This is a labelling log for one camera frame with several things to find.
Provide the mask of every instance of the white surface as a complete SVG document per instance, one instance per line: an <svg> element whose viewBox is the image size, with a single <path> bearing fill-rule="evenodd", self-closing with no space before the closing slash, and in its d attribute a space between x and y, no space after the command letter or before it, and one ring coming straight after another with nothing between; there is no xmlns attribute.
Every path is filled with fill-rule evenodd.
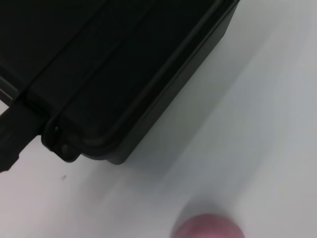
<svg viewBox="0 0 317 238"><path fill-rule="evenodd" d="M316 0L242 0L124 165L34 140L0 174L0 237L167 238L210 211L247 238L316 237L316 90Z"/></svg>

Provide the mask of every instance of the pink object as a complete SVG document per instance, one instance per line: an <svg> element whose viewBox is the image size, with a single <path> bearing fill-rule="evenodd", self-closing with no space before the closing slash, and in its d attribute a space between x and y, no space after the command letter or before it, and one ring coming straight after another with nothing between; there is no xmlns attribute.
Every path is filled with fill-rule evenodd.
<svg viewBox="0 0 317 238"><path fill-rule="evenodd" d="M199 215L181 225L172 238L244 238L241 230L219 215Z"/></svg>

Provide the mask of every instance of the black plastic case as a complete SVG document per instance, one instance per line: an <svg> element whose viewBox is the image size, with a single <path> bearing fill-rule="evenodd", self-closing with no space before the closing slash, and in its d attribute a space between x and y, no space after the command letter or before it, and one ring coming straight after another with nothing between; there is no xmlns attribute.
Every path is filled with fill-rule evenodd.
<svg viewBox="0 0 317 238"><path fill-rule="evenodd" d="M0 96L10 105L0 116L0 171L38 134L67 162L84 154L123 163L222 38L237 3L0 3Z"/></svg>

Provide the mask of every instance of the small dark speck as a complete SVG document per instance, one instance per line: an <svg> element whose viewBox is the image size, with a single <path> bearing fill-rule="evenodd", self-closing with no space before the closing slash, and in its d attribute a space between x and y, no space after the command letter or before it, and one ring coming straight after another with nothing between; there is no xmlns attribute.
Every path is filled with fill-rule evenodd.
<svg viewBox="0 0 317 238"><path fill-rule="evenodd" d="M64 181L67 178L67 175L60 177L60 180Z"/></svg>

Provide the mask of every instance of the white table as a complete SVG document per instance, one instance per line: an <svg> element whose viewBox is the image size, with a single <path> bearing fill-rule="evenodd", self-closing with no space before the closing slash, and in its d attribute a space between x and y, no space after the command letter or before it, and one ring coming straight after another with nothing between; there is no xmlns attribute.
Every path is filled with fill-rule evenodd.
<svg viewBox="0 0 317 238"><path fill-rule="evenodd" d="M317 1L242 0L124 165L36 138L0 174L0 237L168 238L204 212L247 238L316 237L316 91Z"/></svg>

